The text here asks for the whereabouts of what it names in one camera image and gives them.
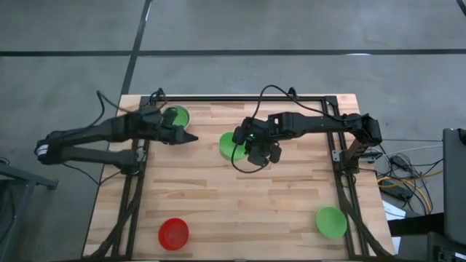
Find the white paper sheet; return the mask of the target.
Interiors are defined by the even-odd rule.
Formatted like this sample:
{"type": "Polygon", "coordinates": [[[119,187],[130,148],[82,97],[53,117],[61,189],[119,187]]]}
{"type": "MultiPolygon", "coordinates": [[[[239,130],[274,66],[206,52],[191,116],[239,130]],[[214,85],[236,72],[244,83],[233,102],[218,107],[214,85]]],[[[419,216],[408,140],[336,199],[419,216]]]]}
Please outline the white paper sheet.
{"type": "Polygon", "coordinates": [[[406,211],[390,204],[389,202],[382,201],[384,207],[385,217],[388,221],[400,220],[406,218],[406,211]]]}

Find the grey cart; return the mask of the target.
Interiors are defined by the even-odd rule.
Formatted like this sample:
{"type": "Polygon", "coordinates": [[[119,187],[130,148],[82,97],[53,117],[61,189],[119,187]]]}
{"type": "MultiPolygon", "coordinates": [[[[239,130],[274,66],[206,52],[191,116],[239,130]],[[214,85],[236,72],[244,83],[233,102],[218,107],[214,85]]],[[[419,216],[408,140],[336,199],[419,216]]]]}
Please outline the grey cart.
{"type": "Polygon", "coordinates": [[[443,209],[448,238],[466,245],[466,130],[443,130],[443,209]]]}

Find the green plastic bowl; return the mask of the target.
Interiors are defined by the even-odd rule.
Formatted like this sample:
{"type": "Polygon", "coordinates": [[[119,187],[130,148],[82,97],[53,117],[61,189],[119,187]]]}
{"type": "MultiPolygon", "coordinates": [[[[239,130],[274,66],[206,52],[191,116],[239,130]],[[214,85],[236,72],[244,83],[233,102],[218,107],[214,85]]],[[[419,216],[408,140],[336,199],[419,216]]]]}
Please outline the green plastic bowl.
{"type": "Polygon", "coordinates": [[[343,237],[347,232],[347,219],[336,207],[321,208],[316,215],[316,225],[319,232],[329,239],[343,237]]]}
{"type": "Polygon", "coordinates": [[[233,139],[233,132],[224,133],[219,139],[219,152],[223,158],[233,162],[245,159],[248,153],[245,144],[236,144],[233,139]]]}
{"type": "Polygon", "coordinates": [[[182,128],[187,128],[190,121],[189,112],[181,106],[173,106],[176,110],[177,116],[173,120],[173,125],[181,126],[182,128]]]}

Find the black floor case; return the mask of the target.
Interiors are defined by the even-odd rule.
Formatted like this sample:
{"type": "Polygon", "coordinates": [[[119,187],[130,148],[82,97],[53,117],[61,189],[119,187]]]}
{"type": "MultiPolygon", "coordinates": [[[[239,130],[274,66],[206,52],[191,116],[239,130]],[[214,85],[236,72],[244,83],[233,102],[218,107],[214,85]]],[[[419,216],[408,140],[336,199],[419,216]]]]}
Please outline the black floor case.
{"type": "Polygon", "coordinates": [[[466,245],[435,232],[401,237],[397,258],[416,262],[466,262],[466,245]]]}

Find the grey metal stand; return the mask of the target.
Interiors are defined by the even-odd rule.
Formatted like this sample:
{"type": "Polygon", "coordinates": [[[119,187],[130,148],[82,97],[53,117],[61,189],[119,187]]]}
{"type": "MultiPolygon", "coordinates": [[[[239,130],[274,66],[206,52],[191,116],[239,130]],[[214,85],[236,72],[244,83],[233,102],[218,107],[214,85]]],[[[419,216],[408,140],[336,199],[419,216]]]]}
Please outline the grey metal stand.
{"type": "Polygon", "coordinates": [[[51,180],[44,176],[20,170],[8,164],[0,164],[0,175],[10,178],[11,181],[17,182],[25,188],[18,205],[12,204],[12,220],[9,222],[6,231],[0,237],[0,262],[7,262],[8,257],[17,243],[20,224],[25,218],[27,207],[31,201],[35,187],[44,186],[48,190],[55,190],[58,186],[58,180],[51,180]]]}

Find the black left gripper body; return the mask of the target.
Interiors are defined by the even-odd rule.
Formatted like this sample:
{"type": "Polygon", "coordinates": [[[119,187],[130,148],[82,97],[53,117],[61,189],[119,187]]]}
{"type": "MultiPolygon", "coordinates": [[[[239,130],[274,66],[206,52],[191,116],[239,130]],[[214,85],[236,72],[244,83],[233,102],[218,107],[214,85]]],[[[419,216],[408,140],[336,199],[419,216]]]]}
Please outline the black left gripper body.
{"type": "Polygon", "coordinates": [[[178,112],[169,108],[161,112],[153,106],[140,107],[142,123],[140,139],[159,141],[165,144],[181,144],[182,128],[173,122],[178,112]]]}

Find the cream ribbed bowl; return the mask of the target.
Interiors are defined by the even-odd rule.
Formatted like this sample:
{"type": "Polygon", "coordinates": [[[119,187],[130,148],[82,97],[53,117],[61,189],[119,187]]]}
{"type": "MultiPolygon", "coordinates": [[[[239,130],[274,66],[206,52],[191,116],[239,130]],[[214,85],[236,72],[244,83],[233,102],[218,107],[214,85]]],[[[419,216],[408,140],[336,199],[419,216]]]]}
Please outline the cream ribbed bowl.
{"type": "Polygon", "coordinates": [[[169,105],[168,107],[166,107],[163,110],[163,112],[167,110],[175,110],[177,113],[176,117],[173,120],[173,125],[180,126],[184,128],[185,130],[188,129],[188,126],[191,120],[191,115],[190,115],[189,110],[185,106],[182,106],[179,104],[173,104],[173,105],[169,105]]]}

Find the red plastic bowl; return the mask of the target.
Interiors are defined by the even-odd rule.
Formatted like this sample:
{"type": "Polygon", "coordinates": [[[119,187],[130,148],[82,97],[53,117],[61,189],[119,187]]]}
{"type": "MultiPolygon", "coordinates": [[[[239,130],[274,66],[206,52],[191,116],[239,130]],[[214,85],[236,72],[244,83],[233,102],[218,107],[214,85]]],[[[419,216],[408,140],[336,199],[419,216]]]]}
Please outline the red plastic bowl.
{"type": "Polygon", "coordinates": [[[170,218],[159,228],[158,240],[168,251],[180,250],[189,239],[189,227],[180,218],[170,218]]]}

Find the black power adapter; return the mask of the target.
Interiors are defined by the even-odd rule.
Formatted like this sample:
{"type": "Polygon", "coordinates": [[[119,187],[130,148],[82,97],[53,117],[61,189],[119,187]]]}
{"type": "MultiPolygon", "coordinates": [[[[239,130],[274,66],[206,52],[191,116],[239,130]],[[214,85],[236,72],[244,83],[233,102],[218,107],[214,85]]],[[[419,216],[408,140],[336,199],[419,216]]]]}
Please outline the black power adapter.
{"type": "Polygon", "coordinates": [[[383,180],[379,183],[379,190],[404,202],[410,201],[413,196],[413,192],[409,188],[397,185],[388,180],[383,180]]]}

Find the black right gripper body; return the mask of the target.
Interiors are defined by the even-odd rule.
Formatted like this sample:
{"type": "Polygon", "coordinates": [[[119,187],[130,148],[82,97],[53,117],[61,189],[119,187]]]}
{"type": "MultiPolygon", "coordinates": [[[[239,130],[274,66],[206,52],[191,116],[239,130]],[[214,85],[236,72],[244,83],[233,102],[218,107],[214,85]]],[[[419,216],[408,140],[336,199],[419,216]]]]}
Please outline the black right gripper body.
{"type": "Polygon", "coordinates": [[[245,147],[248,161],[259,167],[280,161],[282,149],[279,138],[281,126],[278,119],[266,121],[245,118],[234,130],[232,142],[245,147]]]}

